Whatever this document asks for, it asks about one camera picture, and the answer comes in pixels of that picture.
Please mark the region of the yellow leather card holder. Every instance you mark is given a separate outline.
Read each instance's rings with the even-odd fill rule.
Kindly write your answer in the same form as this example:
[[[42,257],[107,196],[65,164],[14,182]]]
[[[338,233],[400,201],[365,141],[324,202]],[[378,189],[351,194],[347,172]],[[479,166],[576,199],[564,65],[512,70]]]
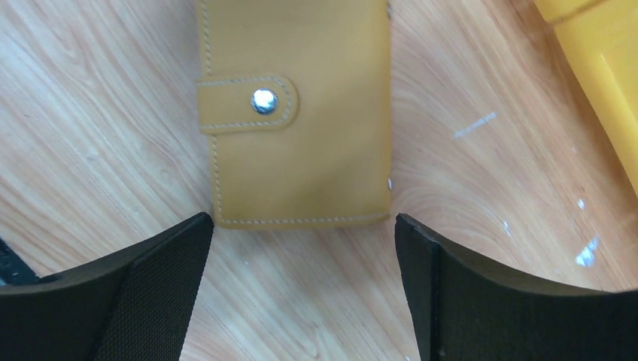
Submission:
[[[390,216],[390,4],[199,1],[199,130],[226,229]]]

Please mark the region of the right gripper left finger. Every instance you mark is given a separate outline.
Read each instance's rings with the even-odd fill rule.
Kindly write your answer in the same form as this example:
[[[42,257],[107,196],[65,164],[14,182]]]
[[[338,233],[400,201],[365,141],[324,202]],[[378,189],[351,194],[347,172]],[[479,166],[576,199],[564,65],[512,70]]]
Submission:
[[[45,277],[2,243],[1,358],[179,359],[213,231],[202,212]]]

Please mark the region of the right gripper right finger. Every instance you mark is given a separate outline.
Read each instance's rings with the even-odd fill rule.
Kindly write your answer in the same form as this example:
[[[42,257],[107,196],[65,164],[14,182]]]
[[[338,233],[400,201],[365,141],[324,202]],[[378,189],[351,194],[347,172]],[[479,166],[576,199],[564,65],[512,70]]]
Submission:
[[[453,242],[408,214],[396,256],[423,360],[635,360],[637,292],[562,284]]]

